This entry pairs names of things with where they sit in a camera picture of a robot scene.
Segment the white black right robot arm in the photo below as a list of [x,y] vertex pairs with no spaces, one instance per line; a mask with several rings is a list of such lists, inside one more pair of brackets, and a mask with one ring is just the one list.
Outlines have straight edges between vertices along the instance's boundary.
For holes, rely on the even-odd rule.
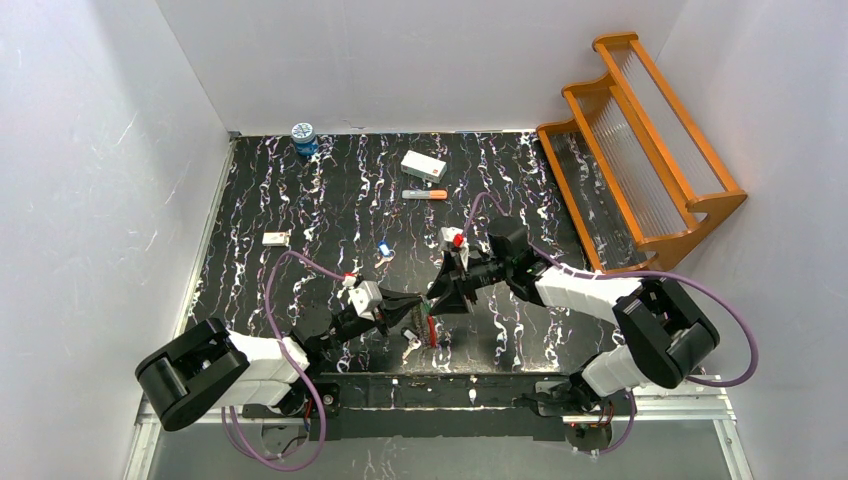
[[622,345],[595,355],[572,373],[564,398],[588,403],[646,384],[677,387],[720,343],[720,335],[679,282],[668,278],[604,280],[568,272],[539,253],[523,223],[508,216],[488,227],[489,249],[470,245],[463,231],[438,233],[442,265],[426,297],[435,315],[466,314],[478,290],[505,283],[519,299],[567,308],[606,321]]

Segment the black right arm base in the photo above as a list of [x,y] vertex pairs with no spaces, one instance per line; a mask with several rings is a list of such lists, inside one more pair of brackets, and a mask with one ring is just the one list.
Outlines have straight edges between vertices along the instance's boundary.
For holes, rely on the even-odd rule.
[[564,420],[571,450],[592,457],[620,448],[629,439],[638,413],[630,389],[598,396],[587,384],[571,381],[538,382],[532,392],[514,398],[512,405],[543,418]]

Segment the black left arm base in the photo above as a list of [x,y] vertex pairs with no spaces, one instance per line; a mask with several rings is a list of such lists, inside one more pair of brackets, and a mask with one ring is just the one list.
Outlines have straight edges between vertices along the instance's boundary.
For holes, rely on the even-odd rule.
[[340,413],[341,389],[337,382],[327,379],[312,379],[313,388],[297,376],[289,391],[275,405],[284,417],[299,417],[308,421],[318,420],[319,408],[326,418],[335,418]]

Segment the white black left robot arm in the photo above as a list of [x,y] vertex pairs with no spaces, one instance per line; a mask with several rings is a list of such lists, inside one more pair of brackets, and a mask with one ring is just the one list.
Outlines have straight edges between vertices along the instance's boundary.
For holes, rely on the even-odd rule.
[[134,375],[167,431],[183,429],[222,407],[282,407],[305,389],[310,373],[342,345],[372,329],[382,334],[422,302],[420,296],[380,289],[372,300],[352,300],[328,328],[282,340],[233,332],[222,320],[200,322],[143,359]]

